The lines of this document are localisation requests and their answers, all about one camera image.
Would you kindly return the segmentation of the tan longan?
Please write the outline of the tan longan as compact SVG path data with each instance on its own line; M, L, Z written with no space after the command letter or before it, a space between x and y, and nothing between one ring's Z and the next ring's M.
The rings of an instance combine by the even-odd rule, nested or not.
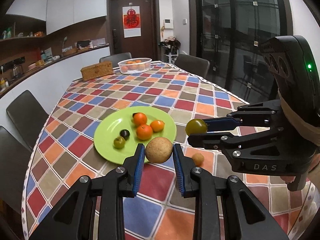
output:
M145 148L145 156L151 163L166 162L172 154L172 142L164 137L153 138Z
M196 166L201 166L204 162L204 156L201 153L195 153L191 158Z

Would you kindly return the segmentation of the green tomato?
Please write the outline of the green tomato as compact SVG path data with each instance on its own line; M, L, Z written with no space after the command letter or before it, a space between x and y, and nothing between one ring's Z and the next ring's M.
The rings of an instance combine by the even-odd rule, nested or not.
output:
M190 120L186 127L185 132L188 136L191 134L203 134L207 133L208 126L202 119L192 119Z
M124 148L125 143L126 143L126 140L123 137L118 136L118 137L116 137L116 139L114 139L113 146L116 149L122 149L122 148Z

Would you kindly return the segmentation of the small orange tomato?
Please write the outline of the small orange tomato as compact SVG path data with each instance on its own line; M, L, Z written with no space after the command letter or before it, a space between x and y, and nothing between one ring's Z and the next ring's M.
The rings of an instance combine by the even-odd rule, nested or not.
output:
M163 131L165 123L162 120L154 120L150 123L150 127L152 128L153 132L161 132Z

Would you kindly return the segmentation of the large orange tangerine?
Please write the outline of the large orange tangerine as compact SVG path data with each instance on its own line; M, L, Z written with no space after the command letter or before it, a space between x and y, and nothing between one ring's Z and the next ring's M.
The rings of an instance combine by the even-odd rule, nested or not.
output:
M140 125L136 128L136 136L139 140L146 141L149 140L153 135L153 130L151 126L147 124Z

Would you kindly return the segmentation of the right side dark chair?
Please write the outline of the right side dark chair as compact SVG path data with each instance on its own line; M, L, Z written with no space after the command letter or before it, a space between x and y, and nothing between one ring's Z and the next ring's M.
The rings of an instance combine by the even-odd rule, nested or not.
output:
M177 57L174 65L191 74L205 78L209 71L210 62L199 57L181 54Z

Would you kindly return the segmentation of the colourful checkered tablecloth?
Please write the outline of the colourful checkered tablecloth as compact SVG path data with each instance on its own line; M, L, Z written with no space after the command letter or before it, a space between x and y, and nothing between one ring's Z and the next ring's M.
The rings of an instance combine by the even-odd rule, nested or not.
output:
M133 106L167 113L177 128L175 141L191 157L184 127L193 118L221 117L244 101L217 85L159 64L143 74L119 72L88 82L74 81L48 116L25 176L22 225L25 238L81 176L103 176L115 168L95 150L97 126L110 114ZM146 164L135 198L124 200L127 239L192 239L194 200L181 197L172 160Z

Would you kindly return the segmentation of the green plate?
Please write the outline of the green plate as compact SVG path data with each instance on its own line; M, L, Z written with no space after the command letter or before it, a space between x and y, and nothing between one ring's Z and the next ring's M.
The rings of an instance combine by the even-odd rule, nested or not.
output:
M94 146L97 152L106 160L122 164L125 158L134 154L139 143L147 145L150 139L140 140L136 135L137 126L133 122L132 115L143 113L147 117L147 124L155 120L164 122L162 131L153 133L151 139L155 137L165 137L173 142L176 138L177 128L173 118L164 111L150 106L134 106L116 111L107 116L96 128L94 132ZM120 136L122 130L127 129L130 133L123 148L115 148L114 140Z

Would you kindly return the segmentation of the near left dark chair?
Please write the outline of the near left dark chair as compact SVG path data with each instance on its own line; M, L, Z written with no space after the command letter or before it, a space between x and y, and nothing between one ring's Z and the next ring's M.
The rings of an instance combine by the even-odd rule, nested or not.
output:
M1 199L21 214L25 173L31 152L1 127Z

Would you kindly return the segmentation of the rack with bags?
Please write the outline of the rack with bags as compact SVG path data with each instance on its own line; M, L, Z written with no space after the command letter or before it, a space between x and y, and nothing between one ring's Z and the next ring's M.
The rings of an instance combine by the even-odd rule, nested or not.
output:
M168 62L175 63L181 47L181 43L176 36L165 38L163 41L159 42L158 46L164 48L164 55L168 57Z

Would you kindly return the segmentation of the dark wooden door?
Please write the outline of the dark wooden door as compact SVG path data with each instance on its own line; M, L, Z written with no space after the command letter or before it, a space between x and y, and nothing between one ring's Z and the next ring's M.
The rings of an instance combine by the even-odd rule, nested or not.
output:
M159 0L107 0L106 19L112 54L161 58Z

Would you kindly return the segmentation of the clear basket of oranges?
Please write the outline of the clear basket of oranges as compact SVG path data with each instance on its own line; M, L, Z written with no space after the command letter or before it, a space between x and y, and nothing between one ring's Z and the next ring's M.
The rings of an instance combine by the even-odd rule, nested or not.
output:
M122 74L139 74L151 69L150 58L135 58L118 62Z

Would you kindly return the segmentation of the far end dark chair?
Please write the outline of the far end dark chair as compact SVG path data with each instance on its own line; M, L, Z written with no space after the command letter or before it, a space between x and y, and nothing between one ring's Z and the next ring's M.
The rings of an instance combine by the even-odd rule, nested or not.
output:
M120 54L114 54L114 55L110 55L110 56L105 56L100 58L99 62L105 62L105 61L110 61L112 63L112 67L116 68L118 67L118 63L120 61L124 61L124 60L129 60L131 59L131 53L127 52L127 53L120 53Z

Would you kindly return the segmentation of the woven wicker box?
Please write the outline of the woven wicker box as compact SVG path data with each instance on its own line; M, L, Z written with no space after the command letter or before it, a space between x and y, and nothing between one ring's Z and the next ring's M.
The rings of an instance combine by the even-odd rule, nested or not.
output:
M96 63L81 69L83 81L97 79L99 77L113 74L113 67L111 61L104 61Z

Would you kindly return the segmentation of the white upper cabinets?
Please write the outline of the white upper cabinets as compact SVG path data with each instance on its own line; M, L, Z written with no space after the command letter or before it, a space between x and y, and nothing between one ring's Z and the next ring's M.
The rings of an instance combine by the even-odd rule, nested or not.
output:
M6 14L46 22L51 34L67 26L107 15L106 0L14 0Z

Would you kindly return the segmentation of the wall intercom panel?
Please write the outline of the wall intercom panel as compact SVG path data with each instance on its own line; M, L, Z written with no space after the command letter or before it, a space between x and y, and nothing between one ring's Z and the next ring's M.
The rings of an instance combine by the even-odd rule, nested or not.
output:
M163 20L163 27L164 29L173 29L174 28L174 23L173 19L164 19Z

